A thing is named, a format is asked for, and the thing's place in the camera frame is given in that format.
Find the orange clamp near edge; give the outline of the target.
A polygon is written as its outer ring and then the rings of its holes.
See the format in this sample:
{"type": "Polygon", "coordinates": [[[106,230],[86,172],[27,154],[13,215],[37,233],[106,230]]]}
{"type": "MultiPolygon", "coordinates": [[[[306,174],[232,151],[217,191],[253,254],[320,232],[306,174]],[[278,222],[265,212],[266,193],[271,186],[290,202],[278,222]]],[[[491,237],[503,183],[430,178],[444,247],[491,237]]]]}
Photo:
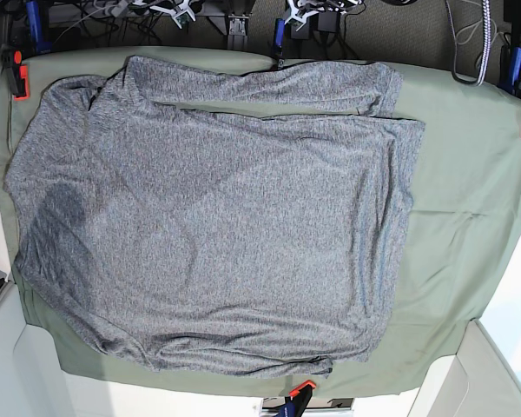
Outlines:
{"type": "Polygon", "coordinates": [[[289,392],[285,402],[278,408],[276,417],[301,417],[313,397],[316,384],[307,380],[289,392]]]}

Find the blue-handled clamp top centre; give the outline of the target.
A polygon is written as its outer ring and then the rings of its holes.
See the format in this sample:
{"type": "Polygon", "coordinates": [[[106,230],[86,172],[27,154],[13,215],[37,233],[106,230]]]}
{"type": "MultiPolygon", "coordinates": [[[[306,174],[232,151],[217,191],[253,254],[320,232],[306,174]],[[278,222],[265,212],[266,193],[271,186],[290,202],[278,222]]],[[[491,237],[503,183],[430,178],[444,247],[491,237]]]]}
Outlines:
{"type": "Polygon", "coordinates": [[[274,35],[271,47],[271,54],[274,60],[274,70],[281,70],[284,65],[283,40],[285,34],[285,21],[277,18],[274,23],[274,35]]]}

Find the green table cloth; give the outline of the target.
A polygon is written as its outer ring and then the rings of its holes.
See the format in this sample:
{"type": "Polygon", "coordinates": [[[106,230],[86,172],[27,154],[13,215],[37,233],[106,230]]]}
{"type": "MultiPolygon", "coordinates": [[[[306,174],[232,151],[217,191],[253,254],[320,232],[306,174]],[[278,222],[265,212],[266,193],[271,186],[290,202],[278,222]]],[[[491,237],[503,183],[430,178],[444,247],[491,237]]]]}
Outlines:
{"type": "MultiPolygon", "coordinates": [[[[122,47],[51,54],[28,61],[30,97],[12,98],[0,69],[0,184],[12,153],[58,79],[111,76],[130,56],[150,56],[214,73],[271,69],[269,57],[226,50],[122,47]]],[[[397,394],[421,384],[432,362],[457,351],[502,281],[521,236],[521,101],[444,71],[401,64],[394,115],[425,123],[414,205],[395,305],[365,362],[336,364],[317,379],[320,397],[397,394]]]]}

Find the blue-handled clamp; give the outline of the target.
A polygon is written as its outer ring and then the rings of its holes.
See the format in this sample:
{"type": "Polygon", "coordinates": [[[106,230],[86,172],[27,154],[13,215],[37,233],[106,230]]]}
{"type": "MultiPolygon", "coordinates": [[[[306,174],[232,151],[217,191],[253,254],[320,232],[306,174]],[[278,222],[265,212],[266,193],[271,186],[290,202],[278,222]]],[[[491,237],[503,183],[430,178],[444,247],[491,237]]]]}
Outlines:
{"type": "Polygon", "coordinates": [[[46,39],[43,24],[43,8],[37,0],[25,1],[25,9],[29,22],[30,39],[37,55],[50,53],[51,43],[46,39]]]}
{"type": "Polygon", "coordinates": [[[285,34],[285,21],[277,18],[274,23],[274,35],[271,47],[271,54],[274,60],[274,70],[281,70],[284,65],[283,40],[285,34]]]}
{"type": "Polygon", "coordinates": [[[498,87],[515,94],[521,70],[521,47],[503,46],[500,54],[500,78],[498,87]]]}

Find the white power strip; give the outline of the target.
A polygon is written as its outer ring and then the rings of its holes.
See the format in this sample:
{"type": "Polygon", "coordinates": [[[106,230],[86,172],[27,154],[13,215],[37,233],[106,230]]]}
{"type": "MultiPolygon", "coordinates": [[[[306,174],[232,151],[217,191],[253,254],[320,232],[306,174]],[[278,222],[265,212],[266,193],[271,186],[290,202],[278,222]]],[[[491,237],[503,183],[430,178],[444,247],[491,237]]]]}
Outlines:
{"type": "Polygon", "coordinates": [[[130,1],[119,0],[119,1],[99,1],[94,0],[92,2],[95,9],[102,13],[106,17],[123,17],[129,11],[130,1]]]}

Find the grey metal mount bracket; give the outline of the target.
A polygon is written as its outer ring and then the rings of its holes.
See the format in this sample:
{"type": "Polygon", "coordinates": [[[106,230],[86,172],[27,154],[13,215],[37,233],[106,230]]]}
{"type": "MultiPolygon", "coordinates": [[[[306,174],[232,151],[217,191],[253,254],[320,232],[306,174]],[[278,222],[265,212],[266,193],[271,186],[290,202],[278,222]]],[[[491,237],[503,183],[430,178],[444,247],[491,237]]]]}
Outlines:
{"type": "Polygon", "coordinates": [[[227,49],[233,51],[246,51],[248,42],[247,15],[227,16],[227,49]]]}

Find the grey heathered T-shirt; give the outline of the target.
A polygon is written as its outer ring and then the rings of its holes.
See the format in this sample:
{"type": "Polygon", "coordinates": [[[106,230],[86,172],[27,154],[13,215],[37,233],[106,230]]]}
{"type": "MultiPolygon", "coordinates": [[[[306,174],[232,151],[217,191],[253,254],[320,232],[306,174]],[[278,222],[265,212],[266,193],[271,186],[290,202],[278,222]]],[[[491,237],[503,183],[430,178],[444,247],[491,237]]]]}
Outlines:
{"type": "Polygon", "coordinates": [[[16,268],[94,350],[261,378],[366,361],[392,313],[422,122],[402,75],[133,56],[44,92],[4,186],[16,268]]]}

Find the blue-handled clamp top right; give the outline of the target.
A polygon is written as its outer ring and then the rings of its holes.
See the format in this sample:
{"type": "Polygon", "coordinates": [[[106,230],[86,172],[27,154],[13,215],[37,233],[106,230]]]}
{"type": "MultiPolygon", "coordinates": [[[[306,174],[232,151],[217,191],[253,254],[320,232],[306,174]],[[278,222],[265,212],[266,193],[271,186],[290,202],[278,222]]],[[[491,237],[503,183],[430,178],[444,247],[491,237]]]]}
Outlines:
{"type": "Polygon", "coordinates": [[[503,46],[500,54],[500,78],[498,87],[515,94],[521,70],[521,47],[503,46]]]}

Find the blue-handled clamp top left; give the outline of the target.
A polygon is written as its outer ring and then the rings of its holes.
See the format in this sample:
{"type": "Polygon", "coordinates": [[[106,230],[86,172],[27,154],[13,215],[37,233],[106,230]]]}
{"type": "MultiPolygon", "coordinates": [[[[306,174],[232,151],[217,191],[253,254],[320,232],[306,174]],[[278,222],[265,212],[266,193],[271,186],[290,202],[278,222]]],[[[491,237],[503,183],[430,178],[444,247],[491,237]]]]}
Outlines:
{"type": "Polygon", "coordinates": [[[43,24],[43,8],[37,0],[25,1],[25,9],[29,22],[30,39],[37,55],[50,53],[51,43],[46,39],[43,24]]]}

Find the orange clamp far left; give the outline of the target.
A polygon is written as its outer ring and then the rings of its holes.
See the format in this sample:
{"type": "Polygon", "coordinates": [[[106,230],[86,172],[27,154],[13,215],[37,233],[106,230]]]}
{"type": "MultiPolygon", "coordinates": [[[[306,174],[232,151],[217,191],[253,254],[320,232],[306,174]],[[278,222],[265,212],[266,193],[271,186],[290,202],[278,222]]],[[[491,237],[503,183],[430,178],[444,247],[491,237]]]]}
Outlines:
{"type": "Polygon", "coordinates": [[[6,50],[2,53],[3,71],[5,72],[10,93],[15,101],[30,97],[28,67],[23,64],[20,50],[6,50]]]}

